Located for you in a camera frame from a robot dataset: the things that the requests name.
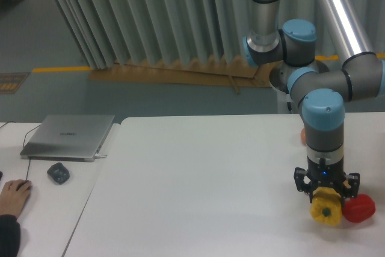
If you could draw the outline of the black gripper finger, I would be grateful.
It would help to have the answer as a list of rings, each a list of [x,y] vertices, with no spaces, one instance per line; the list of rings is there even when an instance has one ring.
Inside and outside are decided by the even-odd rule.
[[[309,202],[312,203],[316,187],[309,176],[310,175],[308,170],[300,167],[296,167],[294,170],[294,181],[297,191],[307,194],[309,197]]]
[[[341,205],[345,207],[345,201],[347,199],[356,198],[359,192],[360,186],[360,174],[359,173],[350,173],[344,175],[344,181],[340,187],[340,198]]]

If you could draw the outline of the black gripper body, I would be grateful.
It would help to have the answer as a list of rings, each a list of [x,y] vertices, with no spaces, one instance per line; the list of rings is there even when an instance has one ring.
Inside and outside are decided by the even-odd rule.
[[[307,177],[310,179],[312,184],[319,187],[332,187],[334,185],[341,186],[346,180],[343,169],[343,160],[324,166],[311,160],[308,160],[307,163]]]

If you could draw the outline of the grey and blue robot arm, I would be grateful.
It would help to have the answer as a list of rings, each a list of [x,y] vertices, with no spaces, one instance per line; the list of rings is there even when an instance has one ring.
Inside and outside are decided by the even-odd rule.
[[[313,23],[291,19],[278,23],[280,0],[250,0],[252,26],[243,38],[249,65],[278,62],[271,85],[282,91],[304,123],[307,167],[296,168],[298,191],[313,200],[322,188],[341,202],[355,198],[360,175],[344,170],[344,119],[347,102],[384,94],[384,62],[374,52],[351,0],[317,0],[342,63],[330,70],[316,55]]]

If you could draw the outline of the dark sleeved forearm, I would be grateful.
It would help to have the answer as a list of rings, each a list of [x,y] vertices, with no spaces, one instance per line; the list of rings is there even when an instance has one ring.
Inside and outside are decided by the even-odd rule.
[[[13,215],[1,215],[1,256],[17,256],[20,248],[21,230]]]

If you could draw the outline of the person's hand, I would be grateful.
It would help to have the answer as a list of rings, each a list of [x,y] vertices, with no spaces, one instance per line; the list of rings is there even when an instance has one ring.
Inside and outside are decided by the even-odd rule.
[[[22,213],[23,207],[31,194],[31,190],[17,191],[17,186],[24,180],[12,180],[5,183],[1,191],[1,215],[13,215],[16,218]]]

